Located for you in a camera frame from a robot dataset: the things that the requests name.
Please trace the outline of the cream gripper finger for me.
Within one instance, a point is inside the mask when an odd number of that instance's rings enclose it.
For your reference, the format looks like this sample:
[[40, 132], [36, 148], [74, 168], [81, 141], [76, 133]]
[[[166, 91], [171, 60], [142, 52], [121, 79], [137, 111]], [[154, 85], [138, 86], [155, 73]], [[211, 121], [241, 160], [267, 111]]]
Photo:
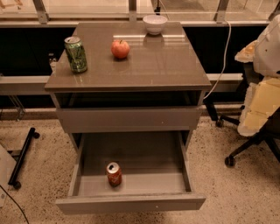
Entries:
[[257, 41], [254, 40], [243, 47], [235, 56], [234, 59], [241, 63], [249, 63], [254, 60]]
[[280, 79], [264, 78], [258, 84], [250, 83], [244, 106], [237, 130], [242, 136], [251, 137], [280, 107]]

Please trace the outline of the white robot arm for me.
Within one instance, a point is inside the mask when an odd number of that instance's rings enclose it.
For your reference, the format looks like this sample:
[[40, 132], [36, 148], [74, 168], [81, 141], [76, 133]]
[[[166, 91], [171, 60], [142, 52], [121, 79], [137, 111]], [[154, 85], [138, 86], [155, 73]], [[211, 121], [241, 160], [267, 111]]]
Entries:
[[258, 84], [249, 84], [237, 128], [242, 136], [250, 137], [280, 108], [280, 15], [234, 58], [252, 62], [254, 71], [263, 76]]

